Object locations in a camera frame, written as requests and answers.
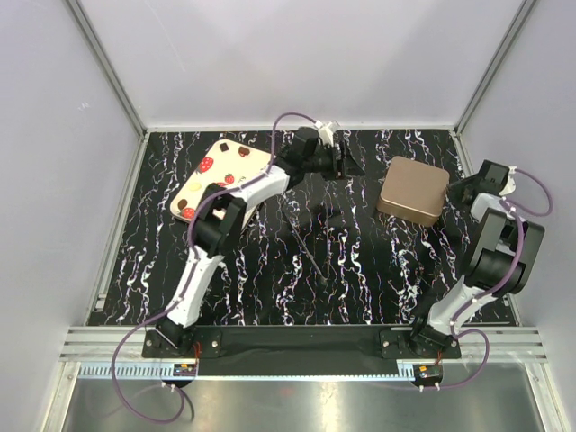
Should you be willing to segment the rose gold box lid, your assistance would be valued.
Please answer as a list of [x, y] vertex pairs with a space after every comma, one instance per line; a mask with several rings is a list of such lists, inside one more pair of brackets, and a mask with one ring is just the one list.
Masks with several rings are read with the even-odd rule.
[[396, 156], [386, 172], [378, 200], [415, 203], [443, 199], [445, 203], [449, 180], [450, 175], [443, 168]]

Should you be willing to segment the metal tweezers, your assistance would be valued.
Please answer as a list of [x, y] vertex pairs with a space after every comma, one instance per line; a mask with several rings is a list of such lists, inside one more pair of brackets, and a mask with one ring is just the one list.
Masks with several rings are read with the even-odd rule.
[[324, 204], [319, 204], [310, 212], [290, 212], [287, 207], [282, 208], [283, 218], [302, 252], [310, 260], [321, 286], [326, 286], [329, 280], [329, 223], [342, 214], [341, 209]]

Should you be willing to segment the brown chocolate box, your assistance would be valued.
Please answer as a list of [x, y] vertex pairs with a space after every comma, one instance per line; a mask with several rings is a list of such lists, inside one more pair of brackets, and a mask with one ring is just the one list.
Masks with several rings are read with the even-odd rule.
[[394, 216], [424, 227], [433, 226], [443, 210], [444, 200], [433, 199], [430, 202], [393, 202], [379, 199], [376, 209], [386, 215]]

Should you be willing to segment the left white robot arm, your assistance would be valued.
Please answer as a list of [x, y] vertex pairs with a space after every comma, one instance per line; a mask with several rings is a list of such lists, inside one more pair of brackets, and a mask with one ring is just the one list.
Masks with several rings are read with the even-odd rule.
[[207, 185], [189, 226], [184, 271], [147, 347], [170, 351], [174, 356], [185, 356], [193, 349], [203, 297], [220, 262], [238, 246], [248, 212], [294, 188], [307, 174], [331, 181], [365, 173], [349, 146], [335, 140], [339, 128], [335, 121], [300, 127], [290, 144], [271, 147], [269, 161], [257, 175], [232, 188]]

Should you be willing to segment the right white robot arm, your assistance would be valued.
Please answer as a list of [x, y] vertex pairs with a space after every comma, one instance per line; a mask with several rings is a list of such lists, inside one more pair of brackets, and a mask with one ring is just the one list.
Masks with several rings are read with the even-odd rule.
[[449, 186], [450, 198], [468, 207], [479, 225], [466, 249], [461, 278], [412, 324], [407, 345], [416, 356], [456, 346], [463, 324], [476, 312], [526, 286], [545, 228], [522, 218], [520, 206], [507, 199], [515, 191], [517, 172], [485, 160], [475, 175]]

